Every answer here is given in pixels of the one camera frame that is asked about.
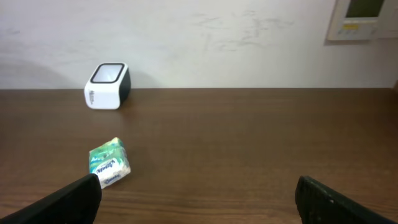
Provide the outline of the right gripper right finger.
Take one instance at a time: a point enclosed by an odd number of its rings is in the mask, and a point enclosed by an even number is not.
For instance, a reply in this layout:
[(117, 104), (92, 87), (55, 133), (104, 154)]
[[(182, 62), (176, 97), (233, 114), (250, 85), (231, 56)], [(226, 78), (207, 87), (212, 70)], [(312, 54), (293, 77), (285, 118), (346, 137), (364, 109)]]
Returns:
[(295, 203), (302, 223), (397, 224), (310, 176), (299, 178), (295, 189)]

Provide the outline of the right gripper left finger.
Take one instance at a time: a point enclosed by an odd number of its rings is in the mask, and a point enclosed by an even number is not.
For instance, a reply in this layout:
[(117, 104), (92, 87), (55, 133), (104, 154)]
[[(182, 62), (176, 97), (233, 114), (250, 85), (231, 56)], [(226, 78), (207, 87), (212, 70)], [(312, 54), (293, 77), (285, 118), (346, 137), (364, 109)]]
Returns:
[(3, 224), (87, 223), (96, 218), (102, 197), (99, 178), (88, 174), (15, 213)]

